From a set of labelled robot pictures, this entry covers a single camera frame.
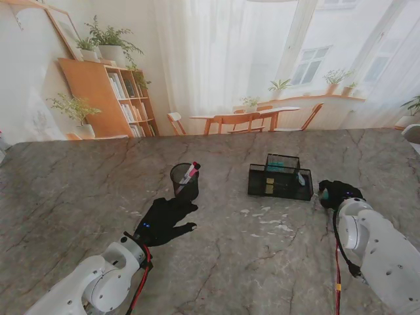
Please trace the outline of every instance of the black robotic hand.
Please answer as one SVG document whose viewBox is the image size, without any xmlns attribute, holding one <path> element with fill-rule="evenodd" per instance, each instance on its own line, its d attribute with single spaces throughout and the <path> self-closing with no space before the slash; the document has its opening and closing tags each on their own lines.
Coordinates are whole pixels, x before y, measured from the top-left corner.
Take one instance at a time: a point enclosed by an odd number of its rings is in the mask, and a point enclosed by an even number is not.
<svg viewBox="0 0 420 315">
<path fill-rule="evenodd" d="M 175 226 L 179 221 L 194 212 L 198 207 L 192 203 L 180 202 L 176 198 L 155 199 L 147 214 L 137 226 L 137 234 L 149 246 L 160 246 L 185 233 L 193 231 L 197 225 L 186 223 Z"/>
<path fill-rule="evenodd" d="M 320 182 L 319 189 L 320 193 L 323 193 L 320 200 L 321 205 L 327 209 L 337 210 L 340 204 L 348 198 L 363 199 L 363 195 L 359 189 L 339 180 L 334 180 L 333 182 L 323 180 Z"/>
</svg>

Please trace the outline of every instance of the black mesh pen holder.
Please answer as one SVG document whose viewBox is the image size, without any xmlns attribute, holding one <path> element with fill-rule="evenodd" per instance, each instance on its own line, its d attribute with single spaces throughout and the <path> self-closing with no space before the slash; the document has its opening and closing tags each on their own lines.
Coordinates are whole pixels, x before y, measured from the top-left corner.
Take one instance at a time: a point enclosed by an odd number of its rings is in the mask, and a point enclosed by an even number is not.
<svg viewBox="0 0 420 315">
<path fill-rule="evenodd" d="M 299 163 L 299 158 L 297 156 L 268 154 L 264 170 L 268 172 L 279 172 L 285 174 L 293 173 L 294 176 L 283 176 L 283 182 L 279 183 L 283 189 L 292 190 L 298 185 L 297 173 L 300 168 L 301 164 Z"/>
<path fill-rule="evenodd" d="M 309 169 L 251 164 L 248 194 L 309 201 L 314 191 Z"/>
</svg>

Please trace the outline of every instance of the wooden table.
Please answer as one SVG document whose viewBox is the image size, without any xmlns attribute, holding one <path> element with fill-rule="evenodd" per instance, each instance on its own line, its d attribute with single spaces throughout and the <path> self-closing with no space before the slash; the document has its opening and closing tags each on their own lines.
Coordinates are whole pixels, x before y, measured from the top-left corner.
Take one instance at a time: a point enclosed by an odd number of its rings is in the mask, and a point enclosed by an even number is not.
<svg viewBox="0 0 420 315">
<path fill-rule="evenodd" d="M 270 131 L 274 131 L 275 128 L 277 128 L 278 123 L 278 116 L 280 112 L 290 112 L 293 110 L 300 110 L 300 107 L 279 107 L 279 108 L 273 108 L 271 110 L 262 110 L 260 111 L 260 117 L 261 118 L 271 118 L 270 123 Z M 234 116 L 234 115 L 241 115 L 241 114 L 226 114 L 226 116 Z M 212 123 L 214 123 L 215 116 L 191 116 L 191 119 L 205 119 L 205 127 L 204 127 L 204 133 L 203 135 L 208 135 L 210 131 L 210 126 Z"/>
</svg>

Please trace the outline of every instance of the marble table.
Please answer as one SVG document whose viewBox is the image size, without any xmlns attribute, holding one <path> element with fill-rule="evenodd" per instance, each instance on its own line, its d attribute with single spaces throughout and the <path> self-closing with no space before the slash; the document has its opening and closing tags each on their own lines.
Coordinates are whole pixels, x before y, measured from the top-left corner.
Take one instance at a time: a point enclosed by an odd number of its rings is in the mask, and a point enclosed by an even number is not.
<svg viewBox="0 0 420 315">
<path fill-rule="evenodd" d="M 0 314 L 22 314 L 89 255 L 132 232 L 169 171 L 200 162 L 198 229 L 152 248 L 133 314 L 333 314 L 331 213 L 247 195 L 250 163 L 299 156 L 322 179 L 361 189 L 420 249 L 420 159 L 391 129 L 21 143 L 0 166 Z M 388 314 L 341 261 L 341 314 Z M 138 285 L 140 274 L 133 279 Z M 112 314 L 124 314 L 128 301 Z"/>
</svg>

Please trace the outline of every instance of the wooden bookshelf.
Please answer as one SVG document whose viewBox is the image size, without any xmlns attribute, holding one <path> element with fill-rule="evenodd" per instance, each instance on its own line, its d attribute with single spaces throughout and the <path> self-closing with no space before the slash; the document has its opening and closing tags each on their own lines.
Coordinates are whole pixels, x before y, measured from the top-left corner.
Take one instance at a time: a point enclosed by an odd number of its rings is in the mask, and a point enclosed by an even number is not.
<svg viewBox="0 0 420 315">
<path fill-rule="evenodd" d="M 65 58 L 59 58 L 58 61 L 72 94 L 79 98 L 86 98 L 89 105 L 102 111 L 99 114 L 87 116 L 87 121 L 92 125 L 96 137 L 128 135 L 130 138 L 134 138 L 135 134 L 130 126 L 142 127 L 146 137 L 152 137 L 153 134 L 149 127 L 151 126 L 155 135 L 159 136 L 158 125 L 147 89 L 141 89 L 133 76 L 133 71 L 140 72 L 142 75 L 140 70 L 128 70 L 96 62 Z M 114 77 L 117 75 L 123 89 L 123 97 L 116 96 L 108 74 L 114 74 Z M 129 95 L 124 80 L 131 82 L 134 95 Z M 123 107 L 129 109 L 134 119 L 126 119 Z"/>
</svg>

